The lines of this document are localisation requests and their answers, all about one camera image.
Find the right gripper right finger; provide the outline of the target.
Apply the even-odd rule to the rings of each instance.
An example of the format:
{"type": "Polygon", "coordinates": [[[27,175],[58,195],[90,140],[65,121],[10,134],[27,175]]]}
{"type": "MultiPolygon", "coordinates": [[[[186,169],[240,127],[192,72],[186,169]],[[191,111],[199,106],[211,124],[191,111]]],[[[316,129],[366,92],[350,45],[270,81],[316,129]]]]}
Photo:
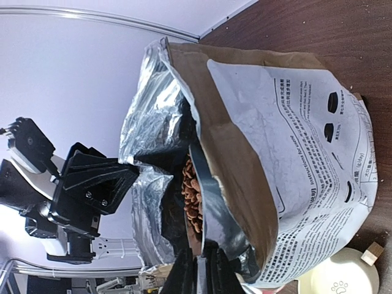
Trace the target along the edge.
{"type": "Polygon", "coordinates": [[[209,244],[200,257],[200,293],[244,293],[225,252],[209,244]]]}

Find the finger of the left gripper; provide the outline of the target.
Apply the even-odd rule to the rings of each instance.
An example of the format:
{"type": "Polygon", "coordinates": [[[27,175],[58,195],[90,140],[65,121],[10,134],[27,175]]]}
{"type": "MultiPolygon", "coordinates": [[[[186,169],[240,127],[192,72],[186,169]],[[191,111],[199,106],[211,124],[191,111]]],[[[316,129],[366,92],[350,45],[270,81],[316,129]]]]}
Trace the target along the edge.
{"type": "Polygon", "coordinates": [[[72,156],[62,191],[101,214],[113,214],[137,178],[137,167],[116,158],[72,156]]]}

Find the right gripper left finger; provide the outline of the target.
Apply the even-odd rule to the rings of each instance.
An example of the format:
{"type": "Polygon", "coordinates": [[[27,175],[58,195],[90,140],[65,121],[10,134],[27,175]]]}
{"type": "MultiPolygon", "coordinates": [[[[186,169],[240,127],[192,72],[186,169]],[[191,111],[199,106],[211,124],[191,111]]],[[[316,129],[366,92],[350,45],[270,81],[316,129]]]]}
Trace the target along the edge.
{"type": "Polygon", "coordinates": [[[198,264],[191,248],[182,249],[173,264],[161,294],[196,293],[198,264]]]}

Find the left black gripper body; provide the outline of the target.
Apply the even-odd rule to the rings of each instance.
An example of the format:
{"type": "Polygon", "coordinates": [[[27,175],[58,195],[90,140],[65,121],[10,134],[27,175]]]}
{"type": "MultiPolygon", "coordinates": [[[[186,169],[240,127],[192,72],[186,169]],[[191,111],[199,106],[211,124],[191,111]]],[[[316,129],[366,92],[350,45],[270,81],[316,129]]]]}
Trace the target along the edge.
{"type": "Polygon", "coordinates": [[[98,162],[105,159],[98,150],[79,142],[71,146],[50,204],[51,222],[81,235],[99,235],[101,213],[92,206],[98,181],[93,175],[98,171],[98,162]]]}

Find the silver metal scoop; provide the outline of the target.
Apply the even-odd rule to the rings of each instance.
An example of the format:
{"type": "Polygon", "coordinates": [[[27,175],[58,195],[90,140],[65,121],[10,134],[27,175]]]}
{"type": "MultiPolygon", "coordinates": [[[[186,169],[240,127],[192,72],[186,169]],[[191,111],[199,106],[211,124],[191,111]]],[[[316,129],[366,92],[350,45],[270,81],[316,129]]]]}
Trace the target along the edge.
{"type": "Polygon", "coordinates": [[[219,183],[211,175],[201,146],[191,144],[189,151],[202,196],[202,249],[205,250],[207,244],[214,241],[232,258],[235,252],[232,243],[232,215],[224,202],[219,183]]]}

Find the brown kibble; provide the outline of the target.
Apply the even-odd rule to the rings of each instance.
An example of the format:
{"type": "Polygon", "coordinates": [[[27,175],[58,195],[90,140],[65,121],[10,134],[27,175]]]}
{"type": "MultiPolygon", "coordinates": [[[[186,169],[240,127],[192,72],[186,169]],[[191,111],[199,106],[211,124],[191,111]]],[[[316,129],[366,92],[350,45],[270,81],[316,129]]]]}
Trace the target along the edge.
{"type": "Polygon", "coordinates": [[[203,232],[202,192],[189,153],[186,156],[182,175],[181,194],[184,197],[184,211],[194,231],[200,236],[203,232]]]}

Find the brown pet food bag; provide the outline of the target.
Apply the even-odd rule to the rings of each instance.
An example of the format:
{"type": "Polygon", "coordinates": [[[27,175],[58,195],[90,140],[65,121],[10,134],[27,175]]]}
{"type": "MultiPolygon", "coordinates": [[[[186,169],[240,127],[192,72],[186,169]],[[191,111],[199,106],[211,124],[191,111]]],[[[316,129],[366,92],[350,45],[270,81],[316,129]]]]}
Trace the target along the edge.
{"type": "Polygon", "coordinates": [[[163,200],[176,180],[181,194],[194,143],[233,218],[226,255],[254,287],[278,288],[330,258],[374,206],[369,113],[318,57],[156,41],[119,145],[119,162],[140,169],[130,193],[143,270],[172,264],[181,248],[172,233],[184,213],[165,221],[163,200]]]}

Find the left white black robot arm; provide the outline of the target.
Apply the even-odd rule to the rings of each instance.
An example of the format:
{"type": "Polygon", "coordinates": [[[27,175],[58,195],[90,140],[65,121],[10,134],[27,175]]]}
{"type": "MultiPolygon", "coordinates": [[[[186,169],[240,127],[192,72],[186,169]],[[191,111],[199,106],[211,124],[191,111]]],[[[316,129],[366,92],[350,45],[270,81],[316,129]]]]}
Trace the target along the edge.
{"type": "Polygon", "coordinates": [[[66,157],[53,156],[61,179],[31,173],[13,157],[1,161],[1,204],[24,218],[24,230],[39,240],[52,262],[90,264],[135,255],[132,239],[99,233],[100,219],[116,212],[139,176],[137,167],[74,144],[66,157]]]}

